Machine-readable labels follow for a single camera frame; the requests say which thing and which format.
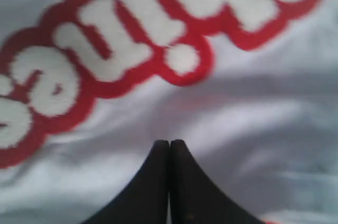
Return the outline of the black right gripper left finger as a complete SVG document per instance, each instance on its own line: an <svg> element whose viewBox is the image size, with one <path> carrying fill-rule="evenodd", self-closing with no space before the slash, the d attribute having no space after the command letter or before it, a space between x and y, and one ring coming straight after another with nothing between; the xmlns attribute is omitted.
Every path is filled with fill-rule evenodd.
<svg viewBox="0 0 338 224"><path fill-rule="evenodd" d="M169 161L169 142L155 141L133 179L119 195L85 223L166 223Z"/></svg>

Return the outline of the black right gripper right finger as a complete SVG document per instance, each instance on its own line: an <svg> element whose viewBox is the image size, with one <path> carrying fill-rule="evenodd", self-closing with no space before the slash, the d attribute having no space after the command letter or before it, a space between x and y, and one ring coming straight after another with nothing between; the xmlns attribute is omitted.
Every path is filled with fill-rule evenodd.
<svg viewBox="0 0 338 224"><path fill-rule="evenodd" d="M203 172L186 143L171 141L172 223L252 224L260 220L228 198Z"/></svg>

